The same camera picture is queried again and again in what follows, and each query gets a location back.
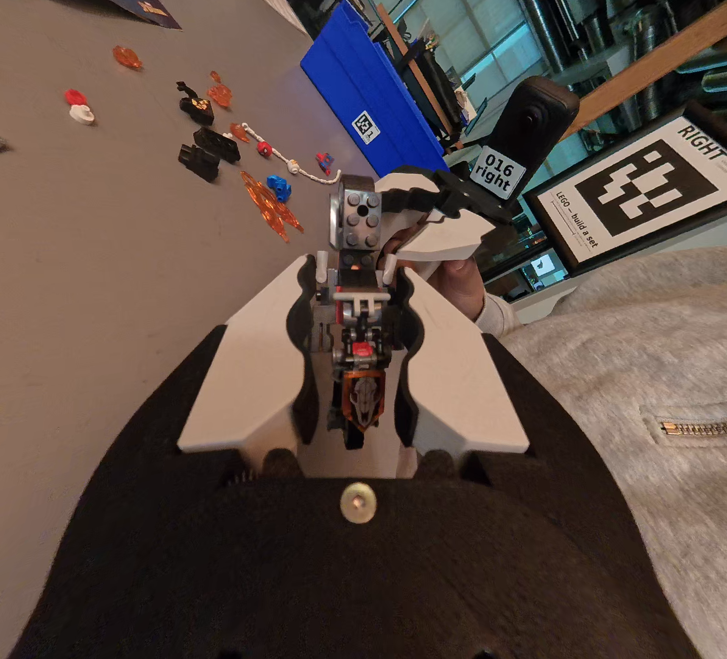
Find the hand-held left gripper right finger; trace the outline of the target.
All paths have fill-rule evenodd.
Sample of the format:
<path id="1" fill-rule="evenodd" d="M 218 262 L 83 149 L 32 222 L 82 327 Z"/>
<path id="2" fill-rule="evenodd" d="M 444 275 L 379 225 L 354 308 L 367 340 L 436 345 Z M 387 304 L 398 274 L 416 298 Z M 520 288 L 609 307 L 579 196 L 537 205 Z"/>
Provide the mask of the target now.
<path id="1" fill-rule="evenodd" d="M 405 446 L 448 453 L 523 454 L 529 439 L 479 328 L 412 269 L 397 273 L 406 356 L 395 407 Z"/>

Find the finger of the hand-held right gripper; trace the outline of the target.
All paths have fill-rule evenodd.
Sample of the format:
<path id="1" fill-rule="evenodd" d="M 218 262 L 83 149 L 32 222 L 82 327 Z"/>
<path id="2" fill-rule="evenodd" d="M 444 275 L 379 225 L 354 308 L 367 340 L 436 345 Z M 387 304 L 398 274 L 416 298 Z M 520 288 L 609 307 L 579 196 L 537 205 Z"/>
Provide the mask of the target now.
<path id="1" fill-rule="evenodd" d="M 381 199 L 382 214 L 441 211 L 443 194 L 436 176 L 436 172 L 392 172 L 378 179 L 374 189 Z"/>
<path id="2" fill-rule="evenodd" d="M 459 217 L 446 217 L 439 210 L 420 213 L 404 210 L 382 215 L 382 238 L 386 243 L 399 238 L 401 230 L 413 228 L 413 234 L 401 237 L 397 247 L 398 264 L 409 265 L 427 280 L 442 262 L 461 261 L 471 257 L 483 237 L 495 224 L 477 213 L 459 210 Z"/>

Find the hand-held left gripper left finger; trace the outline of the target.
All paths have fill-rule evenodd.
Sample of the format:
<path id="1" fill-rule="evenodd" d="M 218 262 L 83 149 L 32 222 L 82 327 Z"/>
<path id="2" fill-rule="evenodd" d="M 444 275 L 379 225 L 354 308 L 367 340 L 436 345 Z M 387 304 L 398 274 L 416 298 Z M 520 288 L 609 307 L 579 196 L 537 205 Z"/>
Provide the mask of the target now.
<path id="1" fill-rule="evenodd" d="M 315 258 L 302 255 L 226 323 L 222 340 L 177 440 L 183 453 L 233 449 L 255 472 L 277 448 L 303 443 L 292 413 L 304 385 L 304 354 L 287 322 L 304 287 L 315 283 Z"/>

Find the grey studded lego block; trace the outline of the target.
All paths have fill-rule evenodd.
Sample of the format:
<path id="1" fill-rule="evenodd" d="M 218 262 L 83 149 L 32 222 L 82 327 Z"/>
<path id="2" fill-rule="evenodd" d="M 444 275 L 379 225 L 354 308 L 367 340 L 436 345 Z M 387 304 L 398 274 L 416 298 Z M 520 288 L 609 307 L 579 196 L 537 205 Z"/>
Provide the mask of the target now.
<path id="1" fill-rule="evenodd" d="M 329 242 L 336 251 L 378 251 L 382 197 L 367 176 L 341 175 L 330 198 Z"/>

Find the black lego motorcycle model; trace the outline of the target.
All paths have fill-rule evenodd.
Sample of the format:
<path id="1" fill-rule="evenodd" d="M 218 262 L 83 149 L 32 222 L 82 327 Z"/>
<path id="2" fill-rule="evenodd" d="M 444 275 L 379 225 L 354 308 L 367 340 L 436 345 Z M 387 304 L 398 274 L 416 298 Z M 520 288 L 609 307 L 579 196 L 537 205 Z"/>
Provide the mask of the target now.
<path id="1" fill-rule="evenodd" d="M 363 448 L 365 435 L 385 411 L 386 378 L 394 349 L 392 293 L 373 270 L 374 259 L 347 253 L 333 268 L 329 252 L 315 254 L 310 350 L 331 357 L 329 431 L 339 430 L 346 450 Z"/>

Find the person's right forearm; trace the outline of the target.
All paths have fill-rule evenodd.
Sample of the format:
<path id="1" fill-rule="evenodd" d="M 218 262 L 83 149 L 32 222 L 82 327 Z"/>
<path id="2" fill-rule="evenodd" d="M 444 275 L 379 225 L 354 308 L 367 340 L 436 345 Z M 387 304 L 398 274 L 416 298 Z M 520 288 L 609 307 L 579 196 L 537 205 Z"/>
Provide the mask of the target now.
<path id="1" fill-rule="evenodd" d="M 483 306 L 474 323 L 481 333 L 496 338 L 506 337 L 523 327 L 513 306 L 487 291 L 484 293 Z"/>

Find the large orange lego flame piece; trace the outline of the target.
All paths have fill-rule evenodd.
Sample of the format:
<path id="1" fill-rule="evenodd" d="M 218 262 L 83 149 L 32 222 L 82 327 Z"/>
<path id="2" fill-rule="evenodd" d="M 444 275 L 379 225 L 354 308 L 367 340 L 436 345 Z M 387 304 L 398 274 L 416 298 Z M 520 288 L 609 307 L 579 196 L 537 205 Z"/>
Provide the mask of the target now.
<path id="1" fill-rule="evenodd" d="M 290 225 L 300 233 L 304 233 L 304 228 L 296 216 L 290 211 L 286 204 L 278 202 L 277 197 L 271 190 L 269 190 L 262 182 L 255 180 L 247 172 L 241 171 L 240 174 L 246 190 L 258 207 L 262 217 L 268 226 L 276 234 L 278 234 L 285 243 L 289 243 L 286 225 Z"/>

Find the black lego piece gold print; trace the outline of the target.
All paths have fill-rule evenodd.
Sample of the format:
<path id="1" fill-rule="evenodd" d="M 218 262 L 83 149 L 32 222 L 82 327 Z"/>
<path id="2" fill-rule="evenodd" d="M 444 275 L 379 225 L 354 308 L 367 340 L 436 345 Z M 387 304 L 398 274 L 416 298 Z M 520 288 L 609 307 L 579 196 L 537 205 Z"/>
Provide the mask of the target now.
<path id="1" fill-rule="evenodd" d="M 198 125 L 211 127 L 214 123 L 212 102 L 209 99 L 200 97 L 184 81 L 177 81 L 176 86 L 177 91 L 185 94 L 179 100 L 179 109 Z"/>

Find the person's right hand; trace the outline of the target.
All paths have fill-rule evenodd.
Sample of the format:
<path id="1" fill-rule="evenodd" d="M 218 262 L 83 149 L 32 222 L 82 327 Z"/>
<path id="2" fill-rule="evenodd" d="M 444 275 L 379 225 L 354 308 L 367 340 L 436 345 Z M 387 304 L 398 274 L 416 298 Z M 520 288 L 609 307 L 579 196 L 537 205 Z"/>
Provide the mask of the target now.
<path id="1" fill-rule="evenodd" d="M 441 294 L 470 321 L 475 322 L 486 308 L 486 290 L 473 257 L 445 261 L 440 266 Z"/>

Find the background wooden desk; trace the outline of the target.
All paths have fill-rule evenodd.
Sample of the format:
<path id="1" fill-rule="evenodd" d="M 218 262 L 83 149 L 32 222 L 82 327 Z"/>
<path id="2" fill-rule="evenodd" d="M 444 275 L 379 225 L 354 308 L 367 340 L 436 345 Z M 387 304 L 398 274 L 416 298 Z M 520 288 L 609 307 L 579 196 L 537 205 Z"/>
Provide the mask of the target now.
<path id="1" fill-rule="evenodd" d="M 465 127 L 462 107 L 452 83 L 436 62 L 433 50 L 427 46 L 423 37 L 413 43 L 405 41 L 404 34 L 381 3 L 377 4 L 376 11 L 383 24 L 383 31 L 373 37 L 373 41 L 389 51 L 388 56 L 395 72 L 445 154 L 462 149 Z"/>

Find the blue plastic bin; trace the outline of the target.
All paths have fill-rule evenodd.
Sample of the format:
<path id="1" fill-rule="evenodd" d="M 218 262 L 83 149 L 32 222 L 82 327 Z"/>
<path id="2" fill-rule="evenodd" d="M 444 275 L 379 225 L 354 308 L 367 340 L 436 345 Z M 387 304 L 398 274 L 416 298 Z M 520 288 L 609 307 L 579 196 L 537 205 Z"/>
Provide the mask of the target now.
<path id="1" fill-rule="evenodd" d="M 443 148 L 358 10 L 342 0 L 300 63 L 379 176 L 448 170 Z"/>

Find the person's grey hoodie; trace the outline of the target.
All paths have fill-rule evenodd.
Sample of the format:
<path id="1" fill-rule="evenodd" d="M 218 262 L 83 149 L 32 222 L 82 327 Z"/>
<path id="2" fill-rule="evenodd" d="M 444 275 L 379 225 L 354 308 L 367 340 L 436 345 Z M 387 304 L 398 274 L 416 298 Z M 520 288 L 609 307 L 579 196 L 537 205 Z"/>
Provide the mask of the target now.
<path id="1" fill-rule="evenodd" d="M 500 340 L 603 458 L 698 653 L 725 657 L 725 246 L 604 266 Z"/>

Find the framed marker sign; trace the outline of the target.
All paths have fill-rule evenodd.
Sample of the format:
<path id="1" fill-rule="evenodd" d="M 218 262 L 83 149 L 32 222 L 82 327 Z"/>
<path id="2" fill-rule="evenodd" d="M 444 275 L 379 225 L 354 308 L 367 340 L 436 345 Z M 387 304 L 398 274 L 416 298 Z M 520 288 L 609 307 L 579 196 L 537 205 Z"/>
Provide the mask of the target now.
<path id="1" fill-rule="evenodd" d="M 725 119 L 690 101 L 524 199 L 569 276 L 636 254 L 725 216 Z"/>

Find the wooden beam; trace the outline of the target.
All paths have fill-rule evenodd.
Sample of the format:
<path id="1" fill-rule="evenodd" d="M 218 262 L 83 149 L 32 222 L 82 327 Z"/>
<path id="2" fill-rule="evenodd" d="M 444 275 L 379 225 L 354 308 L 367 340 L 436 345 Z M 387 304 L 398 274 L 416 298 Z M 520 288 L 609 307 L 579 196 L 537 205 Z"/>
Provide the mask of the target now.
<path id="1" fill-rule="evenodd" d="M 725 37 L 726 2 L 723 1 L 687 28 L 671 36 L 653 51 L 581 98 L 578 114 L 560 140 L 563 141 L 582 130 L 623 101 L 643 91 L 650 84 Z"/>

